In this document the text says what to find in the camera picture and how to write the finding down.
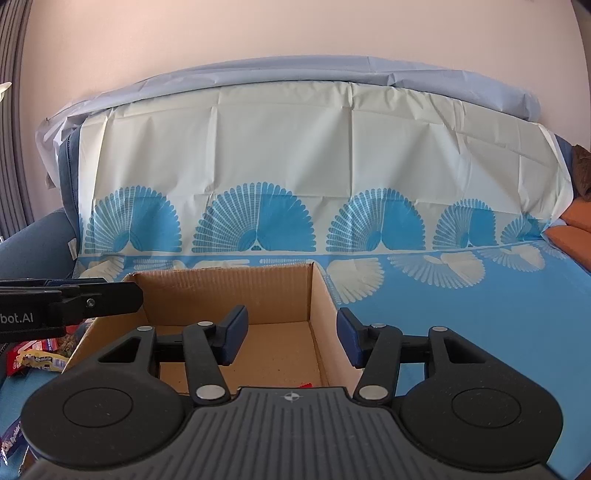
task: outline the gray curtain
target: gray curtain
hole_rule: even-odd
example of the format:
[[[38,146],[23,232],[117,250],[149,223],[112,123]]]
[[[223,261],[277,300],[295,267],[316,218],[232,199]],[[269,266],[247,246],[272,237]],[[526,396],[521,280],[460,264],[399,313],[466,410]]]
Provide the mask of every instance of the gray curtain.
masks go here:
[[[12,82],[0,102],[0,236],[33,222],[22,164],[18,114],[22,45],[33,0],[0,0],[0,83]]]

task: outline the candy wrapper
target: candy wrapper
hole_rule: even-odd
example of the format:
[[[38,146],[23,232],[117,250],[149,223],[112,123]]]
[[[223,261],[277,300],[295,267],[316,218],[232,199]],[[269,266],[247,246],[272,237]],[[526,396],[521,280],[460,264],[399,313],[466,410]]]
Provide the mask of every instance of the candy wrapper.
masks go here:
[[[24,367],[40,368],[50,372],[62,372],[68,363],[65,356],[41,350],[22,352],[17,361]]]
[[[23,369],[23,366],[18,362],[18,356],[26,350],[43,350],[46,352],[54,352],[57,350],[58,344],[55,338],[47,340],[31,340],[30,342],[21,342],[16,347],[12,348],[6,354],[6,375],[10,377],[18,371]]]
[[[8,459],[21,445],[25,445],[25,437],[22,436],[21,420],[16,419],[8,430],[2,435],[2,448],[0,449],[0,456],[2,461],[8,465]]]

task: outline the red object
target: red object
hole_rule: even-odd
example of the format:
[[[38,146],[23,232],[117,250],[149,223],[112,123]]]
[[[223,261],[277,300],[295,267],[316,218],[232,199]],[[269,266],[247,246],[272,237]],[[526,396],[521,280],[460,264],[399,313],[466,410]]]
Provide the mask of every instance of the red object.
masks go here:
[[[43,350],[44,352],[53,352],[57,350],[57,340],[50,338],[47,340],[31,340],[30,342],[21,342],[16,347],[9,350],[6,354],[6,375],[10,377],[23,369],[23,366],[17,362],[17,357],[25,350]]]

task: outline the white tag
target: white tag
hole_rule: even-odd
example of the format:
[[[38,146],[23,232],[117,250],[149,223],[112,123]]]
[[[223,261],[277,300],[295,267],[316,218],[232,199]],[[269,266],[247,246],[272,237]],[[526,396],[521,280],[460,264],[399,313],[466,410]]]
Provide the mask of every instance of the white tag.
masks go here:
[[[72,256],[72,260],[78,258],[78,249],[76,245],[76,237],[68,242],[68,248],[70,249],[70,255]]]

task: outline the pink wall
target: pink wall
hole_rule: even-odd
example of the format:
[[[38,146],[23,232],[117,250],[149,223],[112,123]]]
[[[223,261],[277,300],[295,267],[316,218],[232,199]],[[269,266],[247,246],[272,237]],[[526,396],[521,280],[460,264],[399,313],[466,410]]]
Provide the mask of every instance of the pink wall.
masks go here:
[[[589,81],[569,0],[35,0],[21,86],[35,217],[60,198],[45,186],[34,131],[67,102],[198,64],[285,54],[474,70],[534,92],[542,123],[589,146]]]

